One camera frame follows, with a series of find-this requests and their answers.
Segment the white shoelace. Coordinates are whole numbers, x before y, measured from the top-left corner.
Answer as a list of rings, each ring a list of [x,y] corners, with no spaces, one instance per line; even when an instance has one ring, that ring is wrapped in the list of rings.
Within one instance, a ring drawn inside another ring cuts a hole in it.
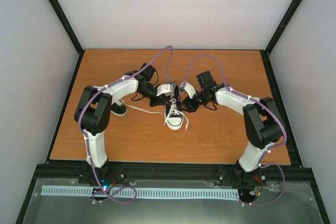
[[[187,132],[189,126],[188,117],[178,109],[176,98],[171,98],[175,100],[175,103],[172,106],[167,106],[164,112],[164,125],[166,125],[170,130],[177,131],[179,130],[185,122],[185,132]]]

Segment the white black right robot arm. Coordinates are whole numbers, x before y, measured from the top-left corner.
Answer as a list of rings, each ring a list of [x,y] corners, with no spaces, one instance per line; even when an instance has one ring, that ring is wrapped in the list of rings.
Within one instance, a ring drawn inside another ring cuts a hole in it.
[[[201,87],[200,92],[187,81],[180,85],[180,89],[187,93],[187,98],[181,103],[182,110],[193,113],[201,105],[207,106],[208,103],[212,103],[225,106],[242,115],[248,144],[237,161],[237,169],[241,173],[257,170],[266,153],[271,151],[280,138],[287,138],[274,100],[270,97],[262,99],[252,97],[224,83],[218,84],[209,71],[198,74],[196,78]]]

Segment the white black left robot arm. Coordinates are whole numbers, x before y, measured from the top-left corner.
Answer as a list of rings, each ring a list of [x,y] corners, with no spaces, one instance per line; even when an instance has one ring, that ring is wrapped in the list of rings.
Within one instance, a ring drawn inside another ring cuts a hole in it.
[[[144,64],[137,72],[127,72],[104,86],[87,86],[82,93],[74,118],[86,144],[86,161],[94,167],[90,176],[97,183],[104,183],[109,177],[109,170],[103,166],[108,160],[104,149],[104,131],[109,125],[112,105],[136,92],[148,98],[151,107],[171,104],[174,84],[154,87],[150,83],[151,72],[146,70],[151,67]]]

